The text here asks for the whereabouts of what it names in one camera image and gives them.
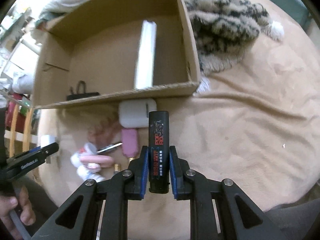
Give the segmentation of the person's left hand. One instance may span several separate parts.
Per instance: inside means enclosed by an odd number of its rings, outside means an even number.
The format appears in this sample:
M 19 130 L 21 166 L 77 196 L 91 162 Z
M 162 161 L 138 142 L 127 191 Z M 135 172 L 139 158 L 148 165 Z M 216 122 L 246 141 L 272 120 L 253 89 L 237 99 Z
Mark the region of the person's left hand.
M 30 239 L 25 226 L 35 223 L 36 216 L 25 186 L 21 186 L 17 196 L 1 192 L 1 222 L 13 239 Z

